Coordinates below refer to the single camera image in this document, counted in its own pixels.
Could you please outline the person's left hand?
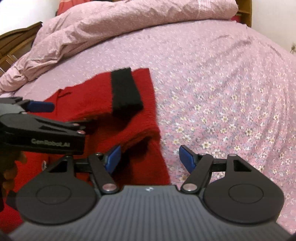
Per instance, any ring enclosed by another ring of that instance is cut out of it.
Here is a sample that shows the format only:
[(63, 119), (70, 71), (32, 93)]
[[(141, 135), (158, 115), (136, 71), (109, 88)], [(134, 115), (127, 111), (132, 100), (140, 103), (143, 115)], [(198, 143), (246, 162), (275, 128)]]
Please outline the person's left hand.
[(27, 162), (24, 152), (1, 151), (1, 211), (4, 209), (6, 192), (12, 190), (15, 185), (15, 177), (18, 174), (16, 161), (23, 164)]

